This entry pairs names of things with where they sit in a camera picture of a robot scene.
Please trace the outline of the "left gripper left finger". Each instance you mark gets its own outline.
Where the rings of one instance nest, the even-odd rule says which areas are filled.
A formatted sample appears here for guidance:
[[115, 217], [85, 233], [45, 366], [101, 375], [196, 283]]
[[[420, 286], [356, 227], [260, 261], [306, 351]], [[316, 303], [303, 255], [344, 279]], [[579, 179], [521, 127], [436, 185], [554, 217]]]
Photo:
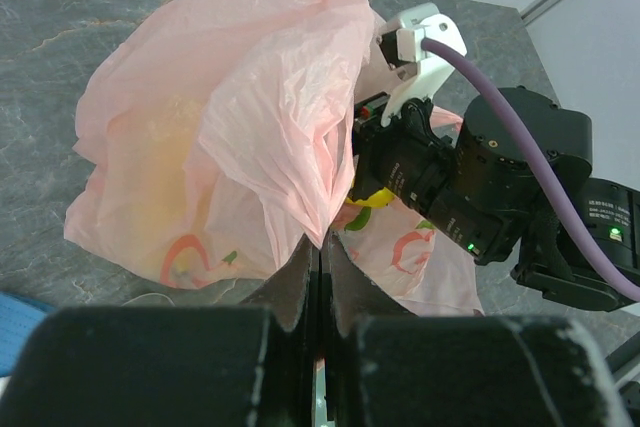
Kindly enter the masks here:
[[75, 307], [31, 334], [5, 426], [309, 426], [316, 250], [237, 305]]

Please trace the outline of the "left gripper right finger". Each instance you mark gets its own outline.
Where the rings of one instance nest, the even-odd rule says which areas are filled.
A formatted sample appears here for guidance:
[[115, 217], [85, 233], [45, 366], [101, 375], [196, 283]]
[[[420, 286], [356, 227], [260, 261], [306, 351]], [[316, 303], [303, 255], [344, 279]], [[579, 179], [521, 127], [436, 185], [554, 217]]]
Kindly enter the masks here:
[[591, 334], [548, 316], [419, 317], [320, 254], [326, 401], [338, 426], [626, 426]]

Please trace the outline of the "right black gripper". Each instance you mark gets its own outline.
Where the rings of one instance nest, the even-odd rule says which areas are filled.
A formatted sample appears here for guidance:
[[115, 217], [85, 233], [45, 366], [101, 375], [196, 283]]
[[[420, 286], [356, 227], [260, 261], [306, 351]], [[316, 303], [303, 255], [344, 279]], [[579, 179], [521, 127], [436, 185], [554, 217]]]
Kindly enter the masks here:
[[386, 188], [423, 217], [458, 216], [460, 200], [451, 192], [450, 180], [451, 133], [460, 131], [460, 117], [429, 98], [413, 98], [383, 127], [388, 99], [389, 94], [379, 93], [354, 106], [356, 172], [349, 197], [366, 199]]

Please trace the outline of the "yellow banana bunch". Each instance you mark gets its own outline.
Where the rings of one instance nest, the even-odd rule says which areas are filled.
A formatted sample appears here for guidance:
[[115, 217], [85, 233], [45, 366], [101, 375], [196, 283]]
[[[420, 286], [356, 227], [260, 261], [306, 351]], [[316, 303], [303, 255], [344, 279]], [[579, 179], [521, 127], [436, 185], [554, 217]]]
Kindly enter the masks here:
[[373, 193], [366, 199], [352, 200], [350, 197], [345, 199], [345, 202], [352, 205], [361, 207], [369, 207], [371, 209], [384, 208], [389, 205], [395, 198], [395, 195], [388, 189], [383, 188]]

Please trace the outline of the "pink plastic bag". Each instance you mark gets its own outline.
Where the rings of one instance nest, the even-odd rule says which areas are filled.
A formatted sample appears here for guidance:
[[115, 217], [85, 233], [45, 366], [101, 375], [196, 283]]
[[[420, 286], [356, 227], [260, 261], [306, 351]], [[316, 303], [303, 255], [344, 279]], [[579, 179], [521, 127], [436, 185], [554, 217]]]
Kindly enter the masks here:
[[398, 81], [368, 0], [173, 0], [76, 110], [93, 172], [65, 238], [168, 287], [264, 280], [309, 237], [422, 316], [482, 307], [471, 258], [399, 199], [351, 204], [353, 105]]

